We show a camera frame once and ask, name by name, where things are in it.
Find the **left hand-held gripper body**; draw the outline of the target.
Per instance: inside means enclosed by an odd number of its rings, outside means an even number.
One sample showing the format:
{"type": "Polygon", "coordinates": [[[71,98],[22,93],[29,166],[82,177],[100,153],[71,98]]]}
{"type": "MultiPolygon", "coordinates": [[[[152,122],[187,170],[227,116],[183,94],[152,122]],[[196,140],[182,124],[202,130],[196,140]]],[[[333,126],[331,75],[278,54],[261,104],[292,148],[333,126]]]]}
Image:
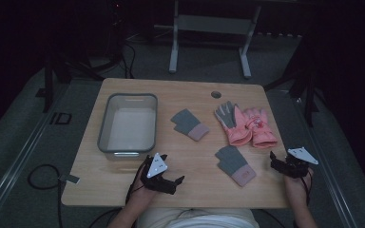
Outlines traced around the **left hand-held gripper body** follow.
{"type": "Polygon", "coordinates": [[[146,158],[141,182],[147,189],[173,195],[176,192],[176,186],[173,185],[173,181],[163,177],[168,166],[160,156],[159,153],[156,153],[153,157],[146,158]]]}

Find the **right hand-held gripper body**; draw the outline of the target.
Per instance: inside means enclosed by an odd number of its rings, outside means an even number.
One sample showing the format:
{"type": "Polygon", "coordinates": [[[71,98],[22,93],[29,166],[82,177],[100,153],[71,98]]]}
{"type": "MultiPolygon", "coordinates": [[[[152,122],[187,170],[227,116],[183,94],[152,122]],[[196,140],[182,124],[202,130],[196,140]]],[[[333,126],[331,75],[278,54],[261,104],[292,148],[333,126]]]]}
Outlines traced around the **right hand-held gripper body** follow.
{"type": "Polygon", "coordinates": [[[318,160],[305,147],[288,149],[283,174],[294,179],[305,177],[310,164],[318,165],[318,160]]]}

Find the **grey knit glove pink cuff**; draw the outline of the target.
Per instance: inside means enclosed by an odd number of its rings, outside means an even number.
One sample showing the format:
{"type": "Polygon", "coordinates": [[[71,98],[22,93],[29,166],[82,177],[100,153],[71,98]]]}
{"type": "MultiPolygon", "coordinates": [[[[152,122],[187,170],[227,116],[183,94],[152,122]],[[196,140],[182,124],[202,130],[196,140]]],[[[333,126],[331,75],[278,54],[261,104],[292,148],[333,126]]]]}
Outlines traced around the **grey knit glove pink cuff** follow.
{"type": "Polygon", "coordinates": [[[225,146],[215,156],[219,159],[218,168],[240,187],[245,186],[256,176],[256,172],[236,146],[225,146]]]}
{"type": "Polygon", "coordinates": [[[201,123],[188,109],[183,109],[171,118],[174,129],[179,133],[198,142],[208,132],[209,128],[201,123]]]}

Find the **grey plastic storage bin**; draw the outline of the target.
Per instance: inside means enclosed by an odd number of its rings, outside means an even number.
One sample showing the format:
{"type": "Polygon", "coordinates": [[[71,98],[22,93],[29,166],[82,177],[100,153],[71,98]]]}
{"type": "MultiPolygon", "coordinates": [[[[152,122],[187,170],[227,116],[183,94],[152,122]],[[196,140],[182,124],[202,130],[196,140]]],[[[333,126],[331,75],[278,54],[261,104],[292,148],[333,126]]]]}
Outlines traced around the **grey plastic storage bin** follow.
{"type": "Polygon", "coordinates": [[[158,98],[114,93],[106,102],[98,148],[110,161],[143,160],[156,144],[158,98]]]}

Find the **person's right hand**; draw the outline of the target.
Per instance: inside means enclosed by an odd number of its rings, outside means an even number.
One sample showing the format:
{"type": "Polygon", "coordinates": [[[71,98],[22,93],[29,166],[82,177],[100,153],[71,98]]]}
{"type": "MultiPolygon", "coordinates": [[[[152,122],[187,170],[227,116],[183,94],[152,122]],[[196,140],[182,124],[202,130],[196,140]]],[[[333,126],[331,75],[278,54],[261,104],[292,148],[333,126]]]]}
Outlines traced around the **person's right hand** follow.
{"type": "Polygon", "coordinates": [[[296,179],[285,176],[284,184],[287,199],[292,206],[295,203],[302,202],[305,202],[308,205],[313,184],[313,175],[311,172],[308,172],[305,177],[296,179]]]}

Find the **person's left hand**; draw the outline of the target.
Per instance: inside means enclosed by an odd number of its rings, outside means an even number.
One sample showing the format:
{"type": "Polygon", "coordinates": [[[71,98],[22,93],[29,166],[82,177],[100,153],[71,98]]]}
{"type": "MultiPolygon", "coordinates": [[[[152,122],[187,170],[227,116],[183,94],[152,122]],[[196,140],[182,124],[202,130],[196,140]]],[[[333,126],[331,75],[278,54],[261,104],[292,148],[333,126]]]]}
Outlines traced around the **person's left hand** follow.
{"type": "Polygon", "coordinates": [[[132,205],[145,208],[150,205],[156,196],[156,191],[147,189],[140,179],[136,179],[132,184],[128,202],[132,205]]]}

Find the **person's light clothing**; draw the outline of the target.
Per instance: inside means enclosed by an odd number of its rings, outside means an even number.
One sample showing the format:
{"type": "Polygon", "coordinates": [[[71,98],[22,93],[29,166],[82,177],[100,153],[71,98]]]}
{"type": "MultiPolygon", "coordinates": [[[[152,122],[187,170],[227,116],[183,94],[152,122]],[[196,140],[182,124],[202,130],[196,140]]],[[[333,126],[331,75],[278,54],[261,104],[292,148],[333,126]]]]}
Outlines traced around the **person's light clothing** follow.
{"type": "Polygon", "coordinates": [[[150,208],[137,228],[259,228],[247,208],[150,208]]]}

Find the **pink ski glove grey palm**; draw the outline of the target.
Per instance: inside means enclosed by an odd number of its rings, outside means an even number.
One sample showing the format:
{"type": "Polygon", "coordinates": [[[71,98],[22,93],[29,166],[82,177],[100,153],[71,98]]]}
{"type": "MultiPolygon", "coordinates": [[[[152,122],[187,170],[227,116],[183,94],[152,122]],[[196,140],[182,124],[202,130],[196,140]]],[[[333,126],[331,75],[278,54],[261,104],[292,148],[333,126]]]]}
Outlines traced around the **pink ski glove grey palm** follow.
{"type": "Polygon", "coordinates": [[[230,145],[241,146],[249,143],[252,132],[247,126],[248,118],[237,104],[230,101],[215,110],[215,116],[223,127],[230,145]]]}

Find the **black tripod stand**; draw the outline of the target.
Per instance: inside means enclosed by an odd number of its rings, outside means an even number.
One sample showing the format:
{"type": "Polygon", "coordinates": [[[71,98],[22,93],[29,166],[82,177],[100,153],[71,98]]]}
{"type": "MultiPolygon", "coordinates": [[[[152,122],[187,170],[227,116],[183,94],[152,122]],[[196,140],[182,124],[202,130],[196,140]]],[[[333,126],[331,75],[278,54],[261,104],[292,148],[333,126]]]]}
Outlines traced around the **black tripod stand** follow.
{"type": "Polygon", "coordinates": [[[310,127],[313,126],[313,113],[318,112],[314,102],[317,79],[315,59],[315,53],[310,43],[305,38],[302,38],[282,76],[263,87],[264,91],[268,91],[292,81],[293,84],[289,89],[289,95],[297,100],[300,100],[302,95],[305,95],[303,116],[310,127]]]}
{"type": "Polygon", "coordinates": [[[54,101],[54,87],[53,87],[53,75],[56,75],[60,84],[69,84],[72,76],[70,69],[76,69],[84,73],[88,78],[95,81],[102,81],[105,77],[100,76],[99,72],[105,69],[115,67],[121,60],[125,58],[120,55],[119,57],[111,56],[109,61],[99,66],[88,66],[81,61],[77,61],[75,58],[70,57],[63,51],[60,51],[54,45],[47,45],[45,50],[44,61],[44,86],[40,88],[36,97],[44,99],[43,112],[47,113],[54,101]]]}

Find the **small grey tag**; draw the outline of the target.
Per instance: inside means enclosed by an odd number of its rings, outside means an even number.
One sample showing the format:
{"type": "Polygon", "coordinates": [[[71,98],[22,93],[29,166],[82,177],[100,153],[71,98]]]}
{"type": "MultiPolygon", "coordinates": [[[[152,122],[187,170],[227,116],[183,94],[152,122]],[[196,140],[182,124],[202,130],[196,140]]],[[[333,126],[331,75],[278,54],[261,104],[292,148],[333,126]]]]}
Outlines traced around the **small grey tag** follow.
{"type": "Polygon", "coordinates": [[[73,184],[78,184],[80,181],[80,179],[78,177],[75,177],[73,175],[65,175],[65,174],[60,175],[59,180],[61,182],[69,182],[69,183],[73,183],[73,184]]]}

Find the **white metal stand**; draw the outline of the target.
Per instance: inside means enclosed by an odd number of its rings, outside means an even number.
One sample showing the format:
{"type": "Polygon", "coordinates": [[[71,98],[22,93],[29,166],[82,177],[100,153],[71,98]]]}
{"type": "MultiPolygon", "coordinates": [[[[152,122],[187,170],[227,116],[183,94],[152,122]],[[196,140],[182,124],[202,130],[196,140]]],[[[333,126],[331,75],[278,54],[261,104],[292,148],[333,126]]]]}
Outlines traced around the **white metal stand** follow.
{"type": "Polygon", "coordinates": [[[173,40],[170,54],[170,61],[168,71],[170,73],[176,73],[178,67],[179,57],[179,31],[199,31],[199,32],[213,32],[213,33],[225,33],[245,35],[246,40],[242,47],[239,48],[240,65],[244,78],[250,78],[252,76],[250,64],[247,58],[247,52],[250,47],[250,43],[255,33],[255,28],[258,23],[261,6],[255,6],[251,19],[239,19],[239,18],[223,18],[212,16],[200,16],[190,14],[179,13],[180,0],[174,0],[174,15],[173,15],[173,40]]]}

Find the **grey floor rail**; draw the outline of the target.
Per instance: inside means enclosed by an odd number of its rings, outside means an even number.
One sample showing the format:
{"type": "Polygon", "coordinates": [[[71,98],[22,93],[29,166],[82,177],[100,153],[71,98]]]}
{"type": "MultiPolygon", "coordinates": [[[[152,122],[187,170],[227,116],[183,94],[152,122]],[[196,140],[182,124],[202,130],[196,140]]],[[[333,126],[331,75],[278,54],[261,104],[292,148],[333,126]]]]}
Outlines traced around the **grey floor rail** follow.
{"type": "Polygon", "coordinates": [[[0,180],[0,208],[6,201],[14,184],[17,182],[20,173],[28,162],[36,144],[39,142],[50,118],[53,116],[54,109],[63,98],[67,89],[68,85],[59,85],[57,88],[57,94],[54,96],[53,102],[49,106],[48,111],[41,114],[37,124],[34,126],[26,142],[23,144],[22,149],[0,180]]]}
{"type": "Polygon", "coordinates": [[[312,153],[318,160],[317,169],[324,179],[330,199],[336,208],[336,213],[341,220],[343,228],[357,228],[349,201],[346,199],[344,190],[339,184],[339,176],[335,173],[335,169],[338,168],[339,162],[330,159],[331,155],[337,155],[338,149],[326,149],[330,138],[322,141],[317,134],[317,124],[307,123],[304,113],[306,107],[305,101],[301,98],[295,98],[292,102],[296,107],[298,116],[302,120],[302,124],[306,128],[307,136],[312,144],[312,153]]]}

